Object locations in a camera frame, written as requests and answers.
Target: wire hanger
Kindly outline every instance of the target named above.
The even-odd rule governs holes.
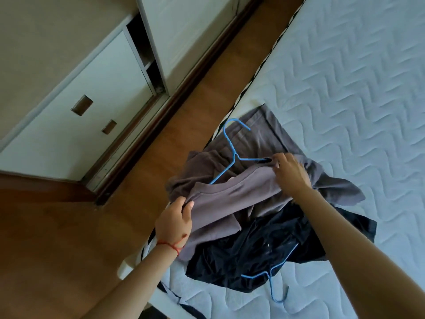
[[[265,158],[241,158],[240,156],[239,156],[239,154],[236,152],[236,149],[235,149],[235,147],[233,146],[233,143],[231,142],[231,140],[229,139],[229,137],[227,136],[227,134],[226,134],[226,125],[227,125],[227,123],[229,123],[229,122],[231,122],[231,121],[236,121],[236,122],[238,122],[239,124],[241,124],[244,128],[247,128],[249,131],[251,131],[251,129],[245,124],[245,123],[243,123],[241,120],[239,120],[239,119],[228,119],[227,121],[226,121],[226,123],[223,125],[223,133],[224,133],[224,137],[226,138],[226,140],[227,140],[227,142],[229,143],[229,145],[230,145],[230,148],[231,148],[231,150],[232,150],[232,152],[233,152],[233,161],[230,163],[230,165],[228,165],[227,167],[226,167],[226,169],[224,169],[223,171],[221,171],[220,172],[220,174],[218,175],[218,176],[216,176],[213,180],[212,180],[212,182],[210,182],[210,185],[212,185],[214,182],[216,182],[217,181],[217,179],[218,178],[220,178],[227,170],[229,170],[230,169],[230,167],[231,166],[233,166],[234,164],[235,164],[235,162],[236,162],[236,157],[238,157],[238,159],[239,160],[241,160],[241,161],[266,161],[267,159],[265,159]]]
[[[288,256],[287,256],[287,257],[285,257],[284,261],[283,261],[283,262],[281,262],[281,263],[279,263],[279,264],[277,264],[277,265],[275,265],[275,266],[273,266],[273,267],[270,269],[270,271],[269,271],[269,272],[267,272],[267,271],[263,271],[263,272],[261,272],[261,273],[255,274],[254,276],[249,276],[249,275],[241,274],[241,277],[246,278],[246,279],[255,279],[255,278],[258,278],[259,276],[261,276],[261,275],[263,275],[263,274],[267,275],[267,277],[268,277],[268,279],[269,279],[270,294],[272,295],[272,300],[273,300],[274,302],[276,302],[276,303],[284,303],[284,301],[286,300],[286,297],[288,296],[289,287],[286,287],[286,290],[284,291],[284,296],[283,296],[282,300],[276,300],[276,299],[274,298],[274,295],[273,295],[272,271],[273,271],[275,268],[277,268],[277,267],[279,267],[279,266],[281,266],[281,265],[284,265],[284,264],[286,263],[286,260],[288,259],[288,257],[290,257],[290,255],[291,255],[291,254],[292,254],[292,252],[295,250],[295,248],[297,248],[297,246],[298,246],[298,243],[297,243],[297,244],[294,246],[294,248],[290,251],[290,253],[288,254]]]

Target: hand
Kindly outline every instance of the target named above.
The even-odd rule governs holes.
[[[273,167],[276,182],[286,195],[295,198],[300,191],[311,188],[307,172],[291,153],[275,154],[273,160],[276,161]]]
[[[183,247],[192,230],[190,212],[194,202],[189,202],[183,209],[186,198],[179,197],[159,215],[155,222],[156,237],[175,247]]]

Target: quilted mattress surface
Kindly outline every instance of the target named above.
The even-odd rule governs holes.
[[[425,0],[305,0],[228,116],[266,103],[308,157],[362,189],[348,209],[378,222],[376,245],[425,289],[424,89]],[[356,317],[329,262],[285,264],[284,305],[268,284],[243,294],[178,262],[162,282],[208,319]]]

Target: bracelet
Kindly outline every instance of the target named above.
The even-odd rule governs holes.
[[[182,236],[182,239],[181,240],[179,240],[178,242],[176,242],[176,243],[174,243],[174,244],[170,244],[169,242],[167,242],[167,241],[164,241],[163,239],[159,239],[157,242],[156,242],[156,245],[168,245],[168,246],[170,246],[173,250],[175,250],[176,252],[177,252],[177,256],[179,256],[180,255],[180,251],[183,249],[183,247],[177,247],[176,245],[178,244],[178,243],[180,243],[184,238],[186,238],[186,236],[187,236],[187,234],[184,234],[183,236]]]

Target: person's left hand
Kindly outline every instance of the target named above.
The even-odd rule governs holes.
[[[175,247],[183,247],[192,230],[190,212],[194,202],[189,202],[183,209],[186,198],[179,197],[161,213],[155,222],[156,237]]]

